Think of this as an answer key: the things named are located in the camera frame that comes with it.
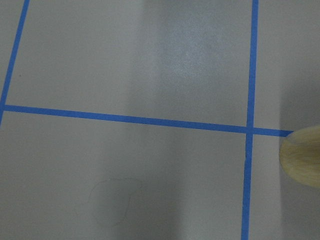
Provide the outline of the pink chopstick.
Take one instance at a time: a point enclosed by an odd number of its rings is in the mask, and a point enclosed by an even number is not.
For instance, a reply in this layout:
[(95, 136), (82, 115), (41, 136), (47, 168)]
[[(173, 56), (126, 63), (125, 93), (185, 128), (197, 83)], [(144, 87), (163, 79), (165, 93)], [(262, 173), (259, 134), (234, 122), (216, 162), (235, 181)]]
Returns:
[(284, 172), (305, 186), (320, 187), (320, 126), (290, 133), (282, 142), (279, 161)]

